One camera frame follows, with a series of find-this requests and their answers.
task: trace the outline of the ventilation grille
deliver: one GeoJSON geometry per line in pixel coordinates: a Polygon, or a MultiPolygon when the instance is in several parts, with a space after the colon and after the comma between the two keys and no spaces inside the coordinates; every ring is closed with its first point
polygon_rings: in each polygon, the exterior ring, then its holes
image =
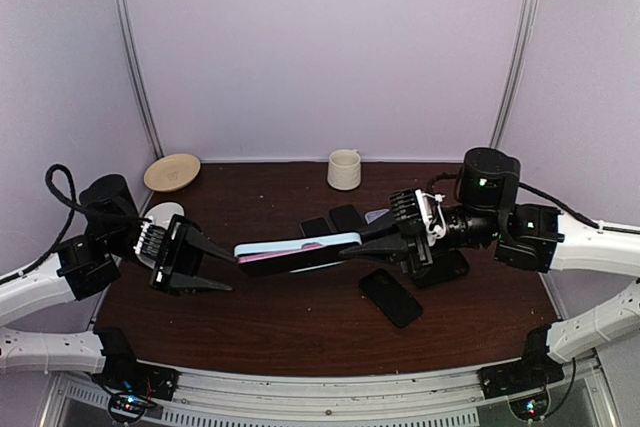
{"type": "MultiPolygon", "coordinates": [[[[106,408],[109,396],[93,386],[70,383],[67,398],[90,404],[98,408],[106,408]]],[[[453,413],[424,415],[413,418],[387,420],[384,422],[289,422],[289,421],[256,421],[242,420],[237,417],[225,417],[207,413],[194,413],[181,409],[179,405],[163,406],[162,417],[149,418],[150,422],[167,427],[479,427],[476,409],[464,409],[453,413]]]]}

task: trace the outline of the black smartphone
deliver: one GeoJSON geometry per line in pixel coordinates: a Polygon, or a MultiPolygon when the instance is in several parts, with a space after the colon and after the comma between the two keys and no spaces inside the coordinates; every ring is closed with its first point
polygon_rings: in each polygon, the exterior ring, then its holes
{"type": "Polygon", "coordinates": [[[341,205],[329,211],[331,223],[339,233],[355,232],[367,225],[352,204],[341,205]]]}
{"type": "Polygon", "coordinates": [[[300,230],[304,237],[323,237],[331,235],[331,226],[324,217],[316,217],[315,219],[300,222],[300,230]]]}
{"type": "Polygon", "coordinates": [[[385,269],[363,277],[359,287],[399,329],[416,320],[424,311],[422,305],[385,269]]]}

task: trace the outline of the beige plate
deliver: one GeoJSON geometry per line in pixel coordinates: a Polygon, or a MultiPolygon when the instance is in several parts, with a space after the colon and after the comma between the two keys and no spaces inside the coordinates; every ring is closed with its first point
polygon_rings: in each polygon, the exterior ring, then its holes
{"type": "Polygon", "coordinates": [[[191,154],[174,154],[155,161],[144,173],[144,183],[156,192],[173,192],[196,178],[200,161],[191,154]]]}

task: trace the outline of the table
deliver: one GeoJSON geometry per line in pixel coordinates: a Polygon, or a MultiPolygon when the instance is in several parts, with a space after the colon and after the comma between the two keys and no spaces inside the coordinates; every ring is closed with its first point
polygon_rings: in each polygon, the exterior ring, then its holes
{"type": "MultiPolygon", "coordinates": [[[[175,201],[219,245],[300,237],[300,221],[352,203],[360,212],[385,208],[397,190],[424,186],[456,164],[366,163],[362,185],[338,192],[321,163],[206,164],[185,189],[154,194],[175,201]]],[[[451,200],[451,186],[441,184],[451,200]]],[[[148,287],[150,272],[123,265],[97,326],[117,326],[141,360],[222,372],[351,376],[424,372],[517,357],[527,332],[556,315],[535,273],[493,261],[493,250],[465,255],[463,279],[419,290],[389,271],[424,307],[395,328],[358,290],[379,264],[246,278],[235,265],[205,258],[200,275],[234,292],[172,297],[148,287]]]]}

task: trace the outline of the white mug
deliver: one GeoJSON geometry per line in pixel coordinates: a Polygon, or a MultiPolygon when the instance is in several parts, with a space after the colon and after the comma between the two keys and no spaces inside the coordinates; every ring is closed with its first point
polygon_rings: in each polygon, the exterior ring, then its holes
{"type": "Polygon", "coordinates": [[[353,190],[360,185],[360,154],[336,150],[329,156],[327,182],[336,190],[353,190]]]}

